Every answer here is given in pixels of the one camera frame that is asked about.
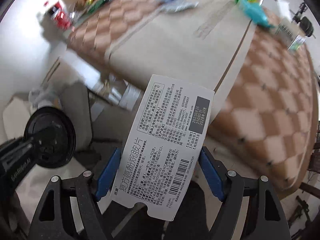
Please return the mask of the teal green snack bag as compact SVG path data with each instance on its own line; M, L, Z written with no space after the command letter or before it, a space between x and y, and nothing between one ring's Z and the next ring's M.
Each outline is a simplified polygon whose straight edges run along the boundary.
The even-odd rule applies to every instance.
M272 25L257 0L234 0L244 14L249 17L256 25L271 29L275 28Z

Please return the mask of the white round trash bin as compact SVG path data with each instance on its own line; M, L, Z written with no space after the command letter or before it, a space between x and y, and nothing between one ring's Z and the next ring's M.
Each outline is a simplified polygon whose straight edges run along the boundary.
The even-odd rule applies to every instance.
M35 143L37 165L60 168L70 162L76 146L76 133L70 118L55 107L42 107L28 120L24 139Z

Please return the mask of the grey cushioned chair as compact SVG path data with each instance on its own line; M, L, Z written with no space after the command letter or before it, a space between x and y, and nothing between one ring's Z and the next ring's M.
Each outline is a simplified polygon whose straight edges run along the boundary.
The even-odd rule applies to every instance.
M93 138L87 87L77 81L62 91L60 100L64 113L70 118L75 129L75 150L86 150Z

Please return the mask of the red soda can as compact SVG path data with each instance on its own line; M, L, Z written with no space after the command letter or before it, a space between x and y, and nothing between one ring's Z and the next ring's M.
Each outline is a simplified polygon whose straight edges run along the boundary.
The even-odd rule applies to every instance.
M63 10L60 2L54 3L46 11L46 15L49 16L55 25L62 30L67 30L72 24L71 18L68 16L67 12Z

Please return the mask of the white green medicine box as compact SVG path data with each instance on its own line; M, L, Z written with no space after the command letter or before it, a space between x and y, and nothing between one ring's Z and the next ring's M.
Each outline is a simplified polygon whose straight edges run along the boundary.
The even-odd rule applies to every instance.
M287 18L280 20L275 35L291 51L297 51L305 42L304 32Z

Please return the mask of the silver crinkled foil pouch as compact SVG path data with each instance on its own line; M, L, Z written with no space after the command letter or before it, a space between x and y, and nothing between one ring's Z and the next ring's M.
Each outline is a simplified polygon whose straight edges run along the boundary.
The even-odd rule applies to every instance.
M163 5L160 9L164 13L177 13L188 9L194 9L198 6L199 2L188 2L185 0L179 0Z

